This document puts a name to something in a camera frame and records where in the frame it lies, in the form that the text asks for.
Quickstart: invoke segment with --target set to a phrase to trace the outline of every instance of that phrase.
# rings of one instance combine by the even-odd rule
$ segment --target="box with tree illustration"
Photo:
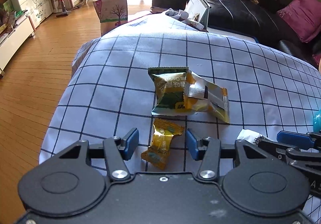
[[[101,23],[101,35],[127,23],[127,0],[97,0],[94,7]]]

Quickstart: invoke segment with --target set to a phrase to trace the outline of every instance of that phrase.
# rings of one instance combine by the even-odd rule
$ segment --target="red pillow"
[[[298,34],[301,42],[309,43],[321,31],[320,9],[321,3],[317,0],[293,0],[278,14]]]

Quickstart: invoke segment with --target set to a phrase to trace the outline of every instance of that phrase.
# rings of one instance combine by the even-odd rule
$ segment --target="green snack packet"
[[[152,115],[190,115],[195,112],[184,105],[184,89],[188,67],[151,67],[148,75],[155,84],[157,104]]]

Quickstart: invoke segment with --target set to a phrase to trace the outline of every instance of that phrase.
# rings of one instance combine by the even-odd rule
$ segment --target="wooden floor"
[[[128,14],[150,8],[141,0]],[[0,223],[10,224],[24,208],[17,194],[21,176],[38,164],[41,144],[71,75],[71,61],[85,42],[100,37],[92,2],[70,16],[51,15],[27,39],[0,80]]]

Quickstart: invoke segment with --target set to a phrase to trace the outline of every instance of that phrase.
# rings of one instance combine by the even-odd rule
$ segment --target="teal object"
[[[319,132],[321,130],[321,110],[314,115],[313,118],[313,132]]]

